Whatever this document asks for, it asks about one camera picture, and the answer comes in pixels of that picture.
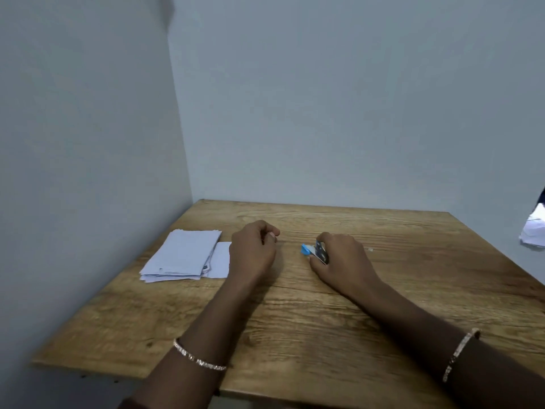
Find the wood grain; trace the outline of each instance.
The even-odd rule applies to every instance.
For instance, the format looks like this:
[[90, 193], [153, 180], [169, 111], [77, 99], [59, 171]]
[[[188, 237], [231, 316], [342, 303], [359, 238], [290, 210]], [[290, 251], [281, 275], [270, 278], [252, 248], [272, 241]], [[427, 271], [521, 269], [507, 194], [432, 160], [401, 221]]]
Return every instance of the wood grain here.
[[282, 231], [272, 286], [257, 305], [222, 393], [335, 407], [452, 407], [441, 389], [299, 254], [322, 231], [372, 247], [380, 276], [426, 310], [545, 375], [545, 287], [448, 213], [199, 201], [86, 304], [38, 364], [144, 378], [222, 284], [145, 284], [139, 271], [172, 229], [221, 229], [229, 241], [265, 219]]

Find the stack of paper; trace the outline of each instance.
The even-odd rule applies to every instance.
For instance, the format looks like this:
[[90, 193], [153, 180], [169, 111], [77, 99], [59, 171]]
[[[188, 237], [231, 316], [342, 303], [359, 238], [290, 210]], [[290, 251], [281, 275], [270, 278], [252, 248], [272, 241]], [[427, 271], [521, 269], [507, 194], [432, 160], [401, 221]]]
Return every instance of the stack of paper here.
[[528, 217], [520, 236], [524, 244], [545, 247], [545, 206], [538, 204]]
[[175, 229], [140, 271], [140, 279], [155, 282], [227, 277], [230, 243], [218, 243], [220, 235], [218, 230]]

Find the person's right arm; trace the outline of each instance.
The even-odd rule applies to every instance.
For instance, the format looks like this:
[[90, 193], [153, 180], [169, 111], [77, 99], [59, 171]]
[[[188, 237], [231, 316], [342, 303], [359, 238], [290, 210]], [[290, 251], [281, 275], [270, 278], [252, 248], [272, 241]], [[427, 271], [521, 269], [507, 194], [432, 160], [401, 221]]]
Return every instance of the person's right arm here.
[[[437, 381], [466, 332], [431, 315], [385, 284], [361, 243], [350, 235], [323, 233], [326, 266], [310, 257], [312, 269], [395, 338]], [[448, 376], [447, 389], [471, 408], [545, 408], [545, 379], [481, 340], [471, 339]]]

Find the hand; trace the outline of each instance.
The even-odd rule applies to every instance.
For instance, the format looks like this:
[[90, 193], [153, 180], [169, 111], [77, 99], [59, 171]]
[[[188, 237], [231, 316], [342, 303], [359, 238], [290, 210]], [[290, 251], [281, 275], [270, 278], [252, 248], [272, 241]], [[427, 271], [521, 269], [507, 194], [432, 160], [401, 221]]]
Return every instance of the hand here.
[[233, 234], [229, 247], [229, 276], [237, 285], [254, 287], [271, 268], [280, 230], [263, 220], [247, 224]]
[[385, 283], [378, 277], [364, 246], [351, 235], [324, 232], [317, 237], [325, 243], [329, 264], [310, 256], [312, 270], [332, 289], [352, 302], [367, 309], [370, 302], [380, 297]]

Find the finger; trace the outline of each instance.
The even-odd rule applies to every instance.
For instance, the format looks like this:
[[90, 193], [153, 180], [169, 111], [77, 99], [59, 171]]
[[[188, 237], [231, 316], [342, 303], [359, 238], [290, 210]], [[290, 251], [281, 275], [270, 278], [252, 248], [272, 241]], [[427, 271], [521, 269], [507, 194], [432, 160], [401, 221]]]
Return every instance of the finger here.
[[276, 228], [274, 225], [270, 225], [268, 222], [263, 220], [257, 220], [255, 222], [252, 222], [249, 224], [252, 228], [255, 228], [260, 234], [261, 232], [272, 232], [276, 236], [280, 235], [280, 230]]
[[314, 271], [320, 280], [327, 283], [328, 279], [328, 267], [322, 261], [320, 261], [315, 255], [310, 255], [310, 268]]
[[263, 245], [266, 247], [274, 247], [276, 243], [276, 236], [271, 231], [265, 234], [265, 237], [263, 238]]
[[320, 235], [318, 235], [316, 237], [316, 240], [320, 241], [321, 243], [325, 243], [325, 245], [327, 245], [328, 241], [330, 241], [332, 237], [333, 237], [333, 235], [331, 235], [330, 233], [323, 232], [323, 233], [321, 233]]

